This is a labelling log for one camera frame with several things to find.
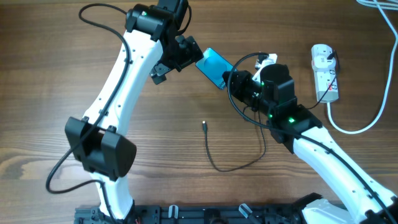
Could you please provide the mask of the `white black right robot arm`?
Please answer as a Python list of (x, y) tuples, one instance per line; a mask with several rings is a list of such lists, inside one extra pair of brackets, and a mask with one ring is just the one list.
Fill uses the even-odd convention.
[(298, 104), (287, 66), (267, 65), (255, 75), (232, 70), (222, 77), (230, 101), (240, 101), (266, 115), (263, 127), (326, 182), (352, 222), (397, 223), (397, 195), (362, 170), (322, 122)]

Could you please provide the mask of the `blue screen Galaxy smartphone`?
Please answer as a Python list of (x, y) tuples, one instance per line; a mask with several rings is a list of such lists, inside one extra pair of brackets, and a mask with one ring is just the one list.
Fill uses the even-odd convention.
[(229, 72), (233, 66), (212, 48), (203, 52), (203, 58), (195, 63), (201, 71), (217, 88), (223, 90), (226, 86), (223, 74)]

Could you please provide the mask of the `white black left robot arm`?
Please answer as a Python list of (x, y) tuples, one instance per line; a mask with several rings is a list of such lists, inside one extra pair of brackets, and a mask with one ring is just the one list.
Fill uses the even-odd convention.
[(180, 71), (203, 54), (193, 37), (185, 37), (192, 9), (187, 1), (159, 1), (135, 5), (126, 12), (122, 46), (97, 99), (81, 119), (65, 125), (74, 158), (96, 184), (100, 205), (77, 223), (138, 223), (127, 173), (137, 148), (126, 138), (129, 120), (148, 78), (165, 81), (171, 70)]

